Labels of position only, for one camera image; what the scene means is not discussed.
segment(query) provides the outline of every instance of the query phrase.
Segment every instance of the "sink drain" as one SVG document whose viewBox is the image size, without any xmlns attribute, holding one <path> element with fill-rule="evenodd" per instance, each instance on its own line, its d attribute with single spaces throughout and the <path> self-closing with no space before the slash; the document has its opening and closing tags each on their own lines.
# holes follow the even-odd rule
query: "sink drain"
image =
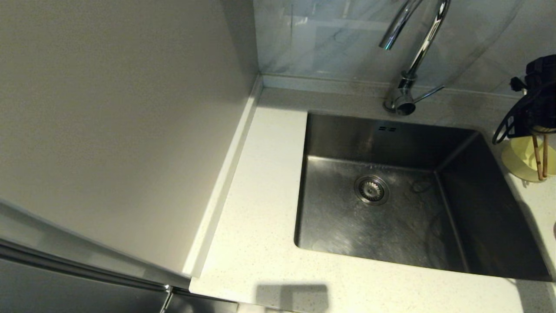
<svg viewBox="0 0 556 313">
<path fill-rule="evenodd" d="M 355 194 L 366 204 L 378 206 L 385 203 L 390 196 L 388 186 L 380 177 L 366 175 L 358 178 L 354 184 Z"/>
</svg>

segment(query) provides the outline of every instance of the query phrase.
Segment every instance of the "marble tile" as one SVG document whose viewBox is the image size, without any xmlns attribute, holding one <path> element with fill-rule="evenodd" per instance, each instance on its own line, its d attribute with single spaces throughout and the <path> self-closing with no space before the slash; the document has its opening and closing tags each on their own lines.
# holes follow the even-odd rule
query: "marble tile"
<svg viewBox="0 0 556 313">
<path fill-rule="evenodd" d="M 378 47 L 402 0 L 255 0 L 264 74 L 392 82 L 420 44 L 436 1 L 413 14 L 390 51 Z M 511 95 L 528 62 L 556 53 L 556 1 L 452 1 L 418 85 Z"/>
</svg>

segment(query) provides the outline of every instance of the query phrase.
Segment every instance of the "sink basin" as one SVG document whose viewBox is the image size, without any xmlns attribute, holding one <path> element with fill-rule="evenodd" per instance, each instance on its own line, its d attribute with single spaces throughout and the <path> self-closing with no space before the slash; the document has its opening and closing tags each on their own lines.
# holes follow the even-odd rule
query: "sink basin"
<svg viewBox="0 0 556 313">
<path fill-rule="evenodd" d="M 295 244 L 552 280 L 484 138 L 468 129 L 309 114 Z"/>
</svg>

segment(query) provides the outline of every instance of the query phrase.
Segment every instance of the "kitchen countertop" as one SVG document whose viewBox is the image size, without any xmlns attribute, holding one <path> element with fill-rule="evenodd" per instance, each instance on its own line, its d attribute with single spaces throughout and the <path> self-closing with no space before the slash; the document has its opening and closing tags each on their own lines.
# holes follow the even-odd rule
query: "kitchen countertop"
<svg viewBox="0 0 556 313">
<path fill-rule="evenodd" d="M 307 111 L 472 128 L 490 136 L 514 103 L 448 91 L 400 118 L 361 92 L 265 88 L 203 272 L 192 279 L 190 291 L 301 312 L 556 311 L 556 283 L 414 267 L 294 244 Z M 498 160 L 502 147 L 492 147 Z M 527 184 L 502 170 L 516 199 L 526 203 L 525 215 L 553 271 L 556 179 Z"/>
</svg>

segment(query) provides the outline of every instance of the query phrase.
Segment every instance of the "faucet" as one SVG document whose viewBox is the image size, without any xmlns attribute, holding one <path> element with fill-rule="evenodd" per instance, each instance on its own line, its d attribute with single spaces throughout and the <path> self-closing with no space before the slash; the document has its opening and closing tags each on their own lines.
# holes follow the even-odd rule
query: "faucet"
<svg viewBox="0 0 556 313">
<path fill-rule="evenodd" d="M 385 50 L 390 50 L 396 42 L 398 35 L 400 35 L 401 30 L 404 28 L 405 23 L 409 20 L 415 9 L 421 4 L 423 0 L 406 0 L 404 5 L 398 11 L 396 17 L 388 27 L 386 34 L 379 44 L 379 47 Z M 438 86 L 425 94 L 413 99 L 411 95 L 411 87 L 417 80 L 417 69 L 426 52 L 429 50 L 430 45 L 433 43 L 436 33 L 440 29 L 440 25 L 446 16 L 448 11 L 448 6 L 450 5 L 450 0 L 438 0 L 438 12 L 434 17 L 433 23 L 429 28 L 429 32 L 423 39 L 423 43 L 417 50 L 409 69 L 401 72 L 401 80 L 398 87 L 390 90 L 388 98 L 383 103 L 384 109 L 391 113 L 397 113 L 398 115 L 409 115 L 415 111 L 415 104 L 422 99 L 436 93 L 437 91 L 444 88 L 444 85 Z"/>
</svg>

